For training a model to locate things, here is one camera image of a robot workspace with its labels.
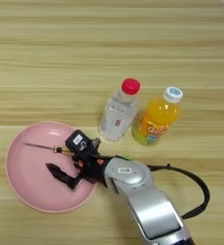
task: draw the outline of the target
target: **white bottle cap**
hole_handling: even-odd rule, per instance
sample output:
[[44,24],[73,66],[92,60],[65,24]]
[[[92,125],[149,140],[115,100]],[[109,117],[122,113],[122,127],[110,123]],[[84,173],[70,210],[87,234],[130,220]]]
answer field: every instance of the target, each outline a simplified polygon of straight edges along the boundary
[[176,87],[168,87],[163,94],[163,98],[171,103],[179,103],[183,96],[182,90]]

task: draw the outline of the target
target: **white sticker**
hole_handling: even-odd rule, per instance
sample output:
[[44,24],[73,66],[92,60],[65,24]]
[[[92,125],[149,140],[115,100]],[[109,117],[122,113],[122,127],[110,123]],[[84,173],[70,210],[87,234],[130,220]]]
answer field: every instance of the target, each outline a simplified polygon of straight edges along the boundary
[[82,136],[81,136],[80,134],[78,134],[78,135],[76,136],[76,138],[73,140],[73,142],[74,142],[76,145],[78,145],[82,139],[83,139]]
[[119,167],[118,173],[131,173],[131,167]]

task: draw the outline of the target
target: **bottle neck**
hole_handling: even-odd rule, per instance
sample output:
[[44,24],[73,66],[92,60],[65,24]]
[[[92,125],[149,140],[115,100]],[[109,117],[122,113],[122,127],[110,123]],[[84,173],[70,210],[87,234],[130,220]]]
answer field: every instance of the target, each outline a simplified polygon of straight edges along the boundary
[[131,103],[133,102],[135,99],[137,99],[138,95],[128,95],[126,94],[122,89],[120,89],[117,93],[117,96],[119,97],[119,100],[121,102],[125,102],[125,103]]

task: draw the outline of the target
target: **clear plastic bottle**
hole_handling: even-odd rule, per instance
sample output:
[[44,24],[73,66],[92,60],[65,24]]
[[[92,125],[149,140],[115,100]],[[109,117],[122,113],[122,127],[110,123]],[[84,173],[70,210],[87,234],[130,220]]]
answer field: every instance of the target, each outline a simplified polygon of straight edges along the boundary
[[118,141],[132,124],[138,112],[137,94],[140,82],[134,78],[123,81],[122,88],[109,98],[99,125],[107,141]]
[[142,145],[155,145],[169,127],[180,118],[180,100],[183,92],[176,87],[168,87],[161,98],[150,100],[145,113],[133,125],[132,134]]

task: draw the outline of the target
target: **orange bottle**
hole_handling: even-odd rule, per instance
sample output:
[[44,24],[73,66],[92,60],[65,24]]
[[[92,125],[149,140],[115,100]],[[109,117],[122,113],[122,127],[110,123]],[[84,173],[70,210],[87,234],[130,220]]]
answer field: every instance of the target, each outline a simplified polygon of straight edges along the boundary
[[168,87],[161,98],[150,100],[145,113],[132,127],[132,134],[142,145],[155,145],[169,127],[180,118],[183,92]]

